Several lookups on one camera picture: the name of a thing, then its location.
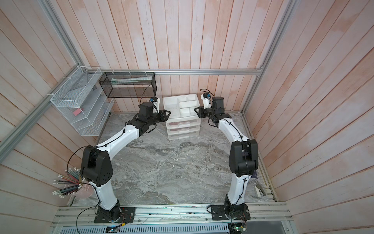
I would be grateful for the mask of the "dark purple notebook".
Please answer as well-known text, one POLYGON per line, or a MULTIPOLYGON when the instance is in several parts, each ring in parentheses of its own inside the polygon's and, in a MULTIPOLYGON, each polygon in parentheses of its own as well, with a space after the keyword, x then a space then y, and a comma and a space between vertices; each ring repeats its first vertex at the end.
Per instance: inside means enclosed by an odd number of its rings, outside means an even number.
POLYGON ((251 176, 253 179, 259 179, 258 171, 254 171, 253 175, 251 176))

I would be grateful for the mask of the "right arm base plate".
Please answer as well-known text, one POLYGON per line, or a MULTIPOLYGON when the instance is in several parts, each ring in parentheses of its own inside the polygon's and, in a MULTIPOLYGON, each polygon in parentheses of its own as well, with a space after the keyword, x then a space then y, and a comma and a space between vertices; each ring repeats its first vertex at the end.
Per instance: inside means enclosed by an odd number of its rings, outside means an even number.
POLYGON ((240 205, 209 205, 206 209, 213 220, 250 220, 250 212, 245 203, 240 205))

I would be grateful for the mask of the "horizontal aluminium frame bar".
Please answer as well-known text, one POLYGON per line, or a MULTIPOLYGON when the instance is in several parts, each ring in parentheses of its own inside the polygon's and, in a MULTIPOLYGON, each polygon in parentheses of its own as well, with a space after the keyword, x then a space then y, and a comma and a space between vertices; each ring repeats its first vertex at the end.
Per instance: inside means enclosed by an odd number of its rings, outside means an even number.
POLYGON ((135 74, 148 74, 154 73, 156 76, 191 76, 191 75, 260 75, 262 69, 101 69, 101 72, 114 72, 114 73, 128 73, 135 74))

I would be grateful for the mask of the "white plastic drawer organizer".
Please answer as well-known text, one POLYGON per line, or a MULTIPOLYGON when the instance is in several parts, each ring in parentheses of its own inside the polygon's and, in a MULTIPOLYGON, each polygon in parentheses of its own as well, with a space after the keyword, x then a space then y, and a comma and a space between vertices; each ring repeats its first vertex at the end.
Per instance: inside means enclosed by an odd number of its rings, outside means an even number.
POLYGON ((163 98, 164 109, 170 111, 166 121, 169 140, 196 137, 200 133, 201 119, 194 109, 200 106, 196 94, 163 98))

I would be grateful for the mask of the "aluminium mounting rail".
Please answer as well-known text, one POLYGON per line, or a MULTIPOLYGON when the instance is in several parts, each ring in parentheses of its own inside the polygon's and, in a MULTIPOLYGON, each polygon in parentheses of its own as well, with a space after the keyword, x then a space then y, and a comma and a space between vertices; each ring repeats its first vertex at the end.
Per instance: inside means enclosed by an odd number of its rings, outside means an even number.
MULTIPOLYGON (((255 221, 291 221, 293 216, 285 202, 253 202, 247 203, 247 210, 229 218, 219 215, 218 222, 244 221, 246 224, 255 221)), ((141 224, 180 224, 180 223, 213 223, 212 213, 208 212, 208 204, 174 204, 174 205, 135 205, 135 211, 122 215, 131 218, 132 225, 141 224)), ((88 206, 60 207, 51 226, 86 226, 96 225, 94 208, 88 206)))

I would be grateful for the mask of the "white stapler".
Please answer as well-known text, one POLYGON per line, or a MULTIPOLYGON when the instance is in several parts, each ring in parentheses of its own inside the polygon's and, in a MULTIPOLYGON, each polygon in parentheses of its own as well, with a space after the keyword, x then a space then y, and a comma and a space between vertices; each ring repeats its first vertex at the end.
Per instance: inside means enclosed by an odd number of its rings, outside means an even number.
POLYGON ((256 197, 258 197, 258 198, 265 197, 267 195, 267 192, 266 192, 265 188, 260 184, 256 184, 254 186, 254 191, 256 193, 256 197))

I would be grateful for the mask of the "pink eraser block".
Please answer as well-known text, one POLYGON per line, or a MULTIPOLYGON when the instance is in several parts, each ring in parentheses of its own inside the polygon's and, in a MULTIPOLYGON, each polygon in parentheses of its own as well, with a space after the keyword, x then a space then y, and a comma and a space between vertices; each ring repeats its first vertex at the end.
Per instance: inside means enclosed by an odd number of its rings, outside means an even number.
POLYGON ((82 112, 83 112, 83 108, 77 108, 76 110, 73 111, 73 115, 76 117, 82 112))

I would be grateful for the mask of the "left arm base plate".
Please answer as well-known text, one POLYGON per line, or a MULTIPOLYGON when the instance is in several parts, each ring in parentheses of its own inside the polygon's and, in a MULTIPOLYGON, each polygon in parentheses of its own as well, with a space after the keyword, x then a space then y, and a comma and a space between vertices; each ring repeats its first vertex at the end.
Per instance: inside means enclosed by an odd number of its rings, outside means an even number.
POLYGON ((135 207, 114 207, 107 211, 99 207, 94 223, 132 223, 135 207))

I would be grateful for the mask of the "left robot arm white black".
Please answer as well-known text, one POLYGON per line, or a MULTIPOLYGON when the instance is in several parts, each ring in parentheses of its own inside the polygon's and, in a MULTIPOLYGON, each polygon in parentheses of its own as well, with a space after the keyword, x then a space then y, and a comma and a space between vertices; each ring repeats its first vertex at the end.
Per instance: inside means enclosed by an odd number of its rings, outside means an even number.
POLYGON ((137 113, 124 128, 97 146, 87 146, 83 151, 81 172, 84 179, 95 190, 98 198, 98 213, 109 222, 121 217, 120 202, 114 194, 111 179, 114 174, 112 159, 125 146, 144 133, 150 133, 151 126, 166 122, 171 112, 159 110, 154 102, 143 102, 137 113))

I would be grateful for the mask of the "left aluminium frame bar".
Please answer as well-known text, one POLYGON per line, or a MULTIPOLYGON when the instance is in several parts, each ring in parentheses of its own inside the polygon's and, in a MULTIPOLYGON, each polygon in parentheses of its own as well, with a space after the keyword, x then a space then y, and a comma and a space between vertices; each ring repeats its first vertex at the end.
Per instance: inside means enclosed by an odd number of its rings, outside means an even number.
POLYGON ((58 84, 29 112, 1 142, 1 163, 9 156, 15 147, 22 141, 27 133, 33 128, 38 120, 52 106, 51 98, 71 78, 71 76, 81 67, 80 64, 73 66, 70 71, 58 82, 58 84))

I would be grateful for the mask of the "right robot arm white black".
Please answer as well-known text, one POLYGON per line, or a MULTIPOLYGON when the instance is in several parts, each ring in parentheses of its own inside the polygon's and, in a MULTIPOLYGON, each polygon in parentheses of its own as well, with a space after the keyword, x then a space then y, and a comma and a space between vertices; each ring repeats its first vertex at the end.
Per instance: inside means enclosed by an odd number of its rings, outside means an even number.
POLYGON ((228 163, 232 181, 225 198, 224 211, 228 218, 235 219, 244 213, 245 191, 249 179, 259 167, 258 143, 245 136, 231 115, 225 112, 223 97, 214 97, 206 92, 201 99, 203 106, 196 107, 195 113, 201 119, 208 118, 209 125, 221 130, 231 143, 228 163))

